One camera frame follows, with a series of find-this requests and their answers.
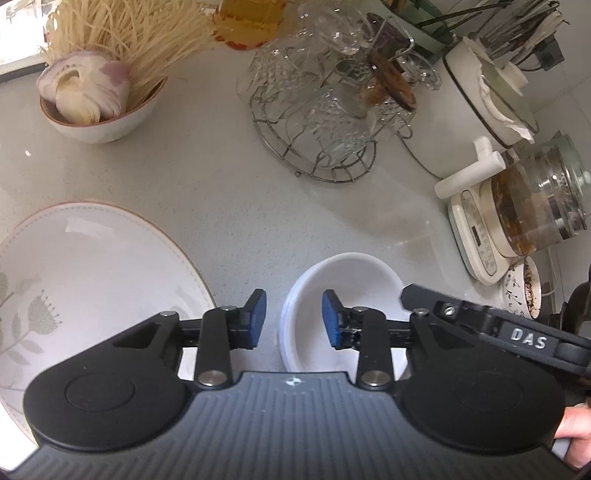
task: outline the onion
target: onion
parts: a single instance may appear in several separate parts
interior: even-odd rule
[[[75,125],[91,125],[125,112],[129,71],[98,51],[75,51],[47,67],[37,90]]]

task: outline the plate rim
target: plate rim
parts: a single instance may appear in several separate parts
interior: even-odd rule
[[[145,222],[145,224],[150,227],[152,229],[152,233],[155,235],[160,235],[162,240],[164,240],[165,243],[168,243],[168,246],[175,251],[176,253],[180,253],[182,258],[184,258],[185,262],[188,264],[188,266],[190,267],[190,269],[193,270],[193,272],[195,273],[195,275],[197,275],[197,278],[199,279],[199,281],[201,282],[203,288],[204,288],[204,292],[206,293],[206,297],[210,306],[210,309],[214,309],[216,308],[216,304],[215,301],[213,299],[213,295],[211,293],[211,291],[209,290],[209,287],[207,286],[207,283],[205,282],[203,276],[201,275],[200,271],[197,269],[197,267],[193,264],[193,262],[191,261],[191,259],[187,256],[187,254],[183,251],[182,248],[180,248],[180,246],[172,239],[170,238],[170,236],[168,234],[166,234],[162,229],[160,229],[159,227],[157,227],[156,225],[154,225],[152,222],[150,222],[149,220],[147,220],[146,218],[142,217],[141,215],[138,215],[135,212],[131,212],[130,210],[120,207],[118,205],[115,205],[113,203],[108,203],[108,202],[101,202],[98,200],[77,200],[75,202],[72,201],[66,201],[66,202],[59,202],[59,203],[55,203],[53,205],[50,205],[49,207],[45,207],[42,208],[30,215],[28,215],[27,217],[25,217],[22,221],[20,221],[13,229],[12,231],[4,238],[4,240],[2,240],[2,242],[0,242],[0,259],[2,258],[2,256],[4,255],[4,253],[6,252],[6,250],[8,249],[8,247],[10,246],[10,244],[13,242],[13,240],[17,237],[18,232],[22,229],[22,227],[24,227],[27,223],[31,222],[32,220],[35,219],[35,217],[41,215],[41,214],[46,214],[48,213],[50,210],[59,210],[60,207],[85,207],[85,206],[98,206],[98,207],[103,207],[107,210],[112,209],[112,210],[118,210],[119,213],[123,213],[126,215],[129,215],[130,217],[133,217],[135,219],[140,220],[141,222]],[[28,432],[25,432],[22,428],[21,425],[14,419],[13,413],[11,412],[11,410],[9,408],[7,408],[4,404],[4,399],[0,396],[0,408],[2,408],[4,411],[6,411],[6,413],[8,414],[8,416],[10,417],[10,419],[12,420],[12,422],[18,427],[19,431],[21,432],[21,434],[26,437],[28,440],[30,440],[35,447],[39,447],[37,441],[32,438],[32,436],[30,436],[28,434]]]

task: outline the kitchen counter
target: kitchen counter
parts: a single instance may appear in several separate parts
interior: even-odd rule
[[[497,303],[462,264],[436,178],[392,135],[355,184],[296,177],[257,136],[235,91],[251,53],[220,46],[182,65],[148,121],[127,137],[84,145],[43,118],[36,75],[0,84],[0,236],[58,202],[95,199],[161,228],[199,269],[216,304],[268,293],[259,348],[237,369],[282,368],[281,305],[316,262],[359,251],[405,283]]]

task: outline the finger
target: finger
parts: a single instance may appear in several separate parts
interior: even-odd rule
[[[591,461],[591,442],[575,439],[570,443],[564,461],[575,468],[582,468]]]
[[[566,407],[554,437],[558,439],[591,438],[591,410],[589,408]]]

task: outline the ceramic bowl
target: ceramic bowl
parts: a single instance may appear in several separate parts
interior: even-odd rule
[[[504,310],[535,320],[542,305],[538,267],[531,257],[520,258],[501,280],[499,289]]]
[[[403,284],[394,271],[371,255],[346,253],[309,268],[295,282],[281,312],[278,331],[283,363],[290,372],[348,372],[355,381],[359,353],[334,350],[322,320],[322,294],[334,289],[346,307],[381,310],[389,320],[408,321],[400,303]],[[396,378],[406,369],[405,349],[392,349]]]
[[[166,80],[158,84],[152,94],[134,110],[111,120],[105,120],[93,125],[72,125],[68,123],[56,106],[41,98],[41,111],[59,133],[80,140],[88,144],[108,143],[124,137],[140,126],[152,113],[160,100],[160,93],[166,85]]]

